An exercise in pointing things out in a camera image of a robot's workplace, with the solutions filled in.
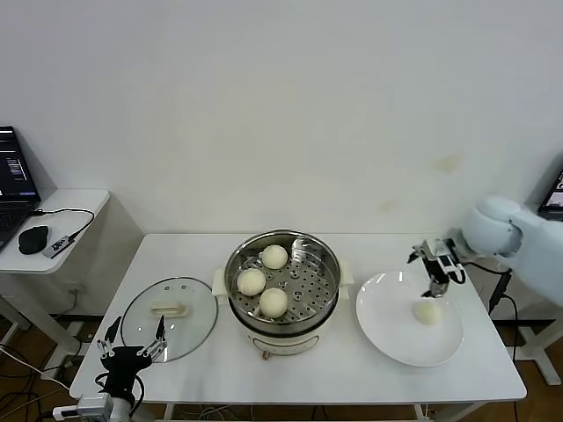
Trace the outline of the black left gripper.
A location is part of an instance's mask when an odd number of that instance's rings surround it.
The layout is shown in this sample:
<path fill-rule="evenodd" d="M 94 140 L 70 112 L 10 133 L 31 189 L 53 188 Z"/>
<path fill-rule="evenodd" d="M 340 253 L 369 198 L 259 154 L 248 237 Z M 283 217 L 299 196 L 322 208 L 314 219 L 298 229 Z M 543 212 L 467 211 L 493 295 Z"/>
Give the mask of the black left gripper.
<path fill-rule="evenodd" d="M 154 340 L 145 347 L 117 346 L 113 343 L 121 326 L 121 317 L 107 328 L 103 338 L 96 342 L 100 361 L 107 371 L 102 392 L 111 397 L 131 397 L 137 374 L 152 364 L 151 357 L 160 356 L 167 347 L 165 337 L 165 317 L 161 316 Z"/>

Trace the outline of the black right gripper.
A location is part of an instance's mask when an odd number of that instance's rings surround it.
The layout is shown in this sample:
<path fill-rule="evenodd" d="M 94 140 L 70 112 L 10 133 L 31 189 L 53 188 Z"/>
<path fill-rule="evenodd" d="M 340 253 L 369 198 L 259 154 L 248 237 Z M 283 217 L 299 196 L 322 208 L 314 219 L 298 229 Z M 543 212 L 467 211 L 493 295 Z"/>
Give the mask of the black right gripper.
<path fill-rule="evenodd" d="M 419 258 L 423 259 L 423 264 L 430 278 L 428 290 L 421 295 L 422 297 L 443 297 L 447 292 L 447 283 L 466 282 L 465 269 L 459 262 L 453 260 L 451 255 L 428 255 L 423 246 L 414 246 L 407 262 L 412 263 Z"/>

